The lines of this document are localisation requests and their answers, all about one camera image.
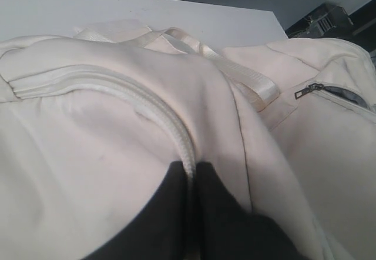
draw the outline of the zipper pull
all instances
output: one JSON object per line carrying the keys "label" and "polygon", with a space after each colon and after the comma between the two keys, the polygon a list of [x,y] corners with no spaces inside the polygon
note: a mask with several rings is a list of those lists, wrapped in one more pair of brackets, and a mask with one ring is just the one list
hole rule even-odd
{"label": "zipper pull", "polygon": [[297,91],[295,93],[295,99],[299,99],[306,94],[309,94],[313,91],[320,91],[324,88],[325,88],[325,86],[323,84],[311,84],[311,85],[307,86],[306,88],[303,88],[302,90]]}

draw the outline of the white strap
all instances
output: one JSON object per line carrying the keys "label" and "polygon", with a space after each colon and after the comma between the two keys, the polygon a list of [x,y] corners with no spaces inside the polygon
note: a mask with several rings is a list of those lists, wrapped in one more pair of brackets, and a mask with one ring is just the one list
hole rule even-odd
{"label": "white strap", "polygon": [[263,110],[279,96],[279,88],[270,78],[219,55],[209,46],[193,38],[181,29],[169,28],[162,31],[151,31],[138,38],[122,43],[131,46],[145,47],[164,34],[182,41],[184,44],[191,47],[195,53],[211,60],[222,73],[241,89],[257,111]]}

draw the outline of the canvas material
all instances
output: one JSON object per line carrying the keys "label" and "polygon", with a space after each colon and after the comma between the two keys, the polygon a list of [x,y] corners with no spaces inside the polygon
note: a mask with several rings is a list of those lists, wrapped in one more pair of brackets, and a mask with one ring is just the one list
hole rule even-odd
{"label": "canvas material", "polygon": [[376,114],[323,92],[294,98],[308,83],[324,82],[357,92],[372,107],[376,73],[367,53],[336,39],[291,39],[223,53],[279,85],[280,97],[260,116],[324,229],[356,259],[373,259]]}
{"label": "canvas material", "polygon": [[275,219],[304,255],[332,259],[267,128],[210,61],[55,36],[19,38],[2,48],[0,74],[8,87],[0,105],[7,165],[1,182],[7,208],[7,218],[0,218],[2,258],[87,255],[134,218],[169,162],[179,159],[165,131],[115,96],[79,89],[22,100],[9,93],[33,76],[92,65],[127,75],[157,94],[189,130],[196,161],[212,162],[243,208]]}

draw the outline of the table surface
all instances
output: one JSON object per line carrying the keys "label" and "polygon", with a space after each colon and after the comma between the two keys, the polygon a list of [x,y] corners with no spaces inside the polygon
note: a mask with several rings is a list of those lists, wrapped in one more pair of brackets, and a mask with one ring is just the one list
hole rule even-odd
{"label": "table surface", "polygon": [[214,48],[286,39],[272,12],[175,0],[0,0],[0,41],[22,35],[72,36],[95,22],[138,19],[175,26]]}

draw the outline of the zipper pocket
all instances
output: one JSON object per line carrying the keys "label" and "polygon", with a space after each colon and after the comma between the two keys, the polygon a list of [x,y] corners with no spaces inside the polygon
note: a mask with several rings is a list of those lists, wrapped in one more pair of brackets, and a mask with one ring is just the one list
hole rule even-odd
{"label": "zipper pocket", "polygon": [[187,173],[189,188],[192,188],[194,147],[184,123],[168,104],[134,79],[102,67],[77,65],[17,79],[9,84],[13,87],[14,94],[21,99],[56,96],[78,89],[90,89],[130,102],[171,137]]}
{"label": "zipper pocket", "polygon": [[313,91],[325,91],[349,103],[365,108],[367,110],[371,110],[370,105],[359,94],[357,94],[356,92],[352,90],[343,88],[341,86],[335,86],[335,85],[324,85],[320,83],[310,84],[306,88],[303,88],[302,90],[295,92],[294,94],[295,99],[299,99],[303,97],[304,95],[309,94]]}

